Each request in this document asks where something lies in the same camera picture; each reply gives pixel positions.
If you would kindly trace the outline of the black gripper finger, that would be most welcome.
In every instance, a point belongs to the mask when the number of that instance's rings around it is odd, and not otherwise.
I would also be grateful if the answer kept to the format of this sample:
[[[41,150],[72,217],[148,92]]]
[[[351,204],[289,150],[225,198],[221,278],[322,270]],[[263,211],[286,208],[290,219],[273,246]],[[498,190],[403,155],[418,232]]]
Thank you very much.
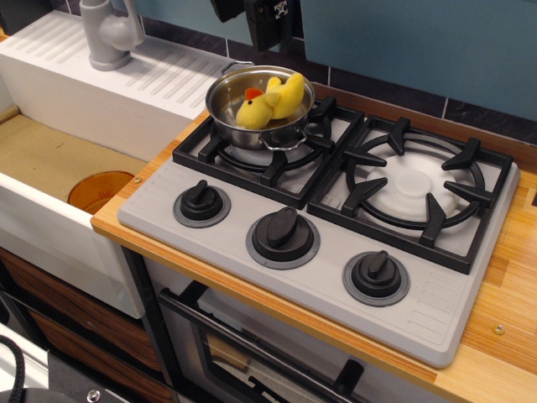
[[[271,50],[289,41],[292,1],[245,0],[243,6],[253,47],[257,51]]]
[[[244,12],[243,0],[211,0],[211,5],[221,22],[227,22]]]

